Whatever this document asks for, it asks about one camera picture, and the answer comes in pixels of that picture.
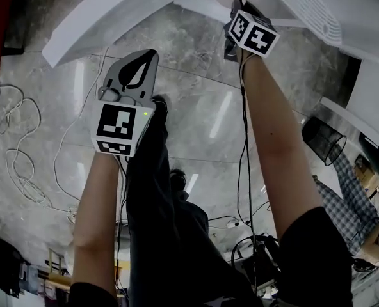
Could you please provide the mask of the dark green bin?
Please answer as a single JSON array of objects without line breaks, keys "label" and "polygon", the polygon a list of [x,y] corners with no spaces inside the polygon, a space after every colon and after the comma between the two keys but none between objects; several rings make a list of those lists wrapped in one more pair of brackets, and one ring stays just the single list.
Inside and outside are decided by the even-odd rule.
[{"label": "dark green bin", "polygon": [[370,161],[371,167],[379,175],[379,146],[362,132],[359,134],[359,143],[366,157]]}]

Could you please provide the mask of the black mesh trash bin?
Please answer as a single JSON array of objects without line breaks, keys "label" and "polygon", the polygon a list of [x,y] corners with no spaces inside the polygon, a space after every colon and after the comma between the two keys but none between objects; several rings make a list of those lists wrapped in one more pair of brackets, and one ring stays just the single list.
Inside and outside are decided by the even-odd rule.
[{"label": "black mesh trash bin", "polygon": [[325,166],[330,166],[336,161],[347,142],[345,135],[315,116],[305,122],[302,138]]}]

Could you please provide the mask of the person's black printed shirt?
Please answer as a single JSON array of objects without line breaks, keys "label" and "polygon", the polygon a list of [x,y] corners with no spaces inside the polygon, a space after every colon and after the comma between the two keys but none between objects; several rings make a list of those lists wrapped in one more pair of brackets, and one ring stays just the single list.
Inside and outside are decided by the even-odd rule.
[{"label": "person's black printed shirt", "polygon": [[[352,307],[351,258],[325,210],[300,216],[282,236],[275,307]],[[70,287],[69,307],[118,307],[115,296],[89,283]]]}]

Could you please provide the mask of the cardboard box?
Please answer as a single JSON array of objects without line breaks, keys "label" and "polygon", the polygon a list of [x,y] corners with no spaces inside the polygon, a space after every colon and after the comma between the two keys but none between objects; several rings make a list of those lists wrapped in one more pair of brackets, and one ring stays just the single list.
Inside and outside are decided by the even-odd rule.
[{"label": "cardboard box", "polygon": [[379,174],[375,173],[370,162],[362,154],[355,159],[353,169],[367,197],[371,199],[379,188]]}]

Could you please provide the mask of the white water dispenser cabinet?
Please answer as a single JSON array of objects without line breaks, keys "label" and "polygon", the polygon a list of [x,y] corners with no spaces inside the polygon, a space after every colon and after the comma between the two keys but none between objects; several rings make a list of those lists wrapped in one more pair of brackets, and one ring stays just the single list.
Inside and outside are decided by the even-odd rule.
[{"label": "white water dispenser cabinet", "polygon": [[379,64],[379,0],[248,0],[274,26],[309,29],[326,44]]}]

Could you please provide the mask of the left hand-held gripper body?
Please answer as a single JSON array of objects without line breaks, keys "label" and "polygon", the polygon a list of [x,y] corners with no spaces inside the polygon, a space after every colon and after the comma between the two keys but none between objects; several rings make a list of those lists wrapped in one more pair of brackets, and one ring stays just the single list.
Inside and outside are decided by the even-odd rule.
[{"label": "left hand-held gripper body", "polygon": [[91,115],[91,139],[96,151],[134,156],[155,109],[151,100],[140,102],[113,88],[99,88]]}]

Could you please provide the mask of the person's right forearm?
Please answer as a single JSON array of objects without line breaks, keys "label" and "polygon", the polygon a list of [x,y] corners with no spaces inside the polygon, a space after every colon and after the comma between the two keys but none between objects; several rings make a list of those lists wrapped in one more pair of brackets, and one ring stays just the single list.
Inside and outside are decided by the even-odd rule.
[{"label": "person's right forearm", "polygon": [[322,206],[293,110],[261,57],[237,49],[264,183],[278,237]]}]

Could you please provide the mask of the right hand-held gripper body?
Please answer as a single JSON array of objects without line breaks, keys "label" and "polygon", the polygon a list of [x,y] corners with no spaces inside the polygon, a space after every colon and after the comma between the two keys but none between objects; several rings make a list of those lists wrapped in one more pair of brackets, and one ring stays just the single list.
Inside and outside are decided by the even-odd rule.
[{"label": "right hand-held gripper body", "polygon": [[231,10],[230,18],[223,27],[224,58],[237,59],[238,47],[262,58],[268,57],[280,37],[271,20],[247,0],[242,10]]}]

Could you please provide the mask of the person's black trousers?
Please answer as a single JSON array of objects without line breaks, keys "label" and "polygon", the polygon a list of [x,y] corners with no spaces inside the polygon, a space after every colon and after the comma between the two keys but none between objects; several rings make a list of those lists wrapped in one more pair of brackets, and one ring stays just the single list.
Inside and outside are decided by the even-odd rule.
[{"label": "person's black trousers", "polygon": [[209,238],[207,214],[172,192],[166,122],[155,113],[127,167],[131,307],[262,307]]}]

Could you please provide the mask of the person's black shoe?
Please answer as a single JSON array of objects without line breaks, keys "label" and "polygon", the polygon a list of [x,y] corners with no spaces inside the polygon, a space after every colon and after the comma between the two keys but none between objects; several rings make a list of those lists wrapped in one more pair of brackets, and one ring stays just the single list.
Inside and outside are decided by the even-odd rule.
[{"label": "person's black shoe", "polygon": [[186,175],[180,169],[170,171],[170,187],[172,192],[183,191],[186,187]]},{"label": "person's black shoe", "polygon": [[168,104],[166,100],[161,95],[156,95],[152,97],[152,102],[155,103],[156,110],[155,115],[162,121],[166,122],[168,116]]}]

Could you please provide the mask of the person's left forearm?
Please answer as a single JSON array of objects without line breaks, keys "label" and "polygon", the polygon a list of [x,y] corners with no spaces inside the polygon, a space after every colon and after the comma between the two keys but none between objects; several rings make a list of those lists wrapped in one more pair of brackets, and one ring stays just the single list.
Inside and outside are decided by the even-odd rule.
[{"label": "person's left forearm", "polygon": [[119,167],[95,153],[77,209],[72,283],[89,283],[116,296],[115,225]]}]

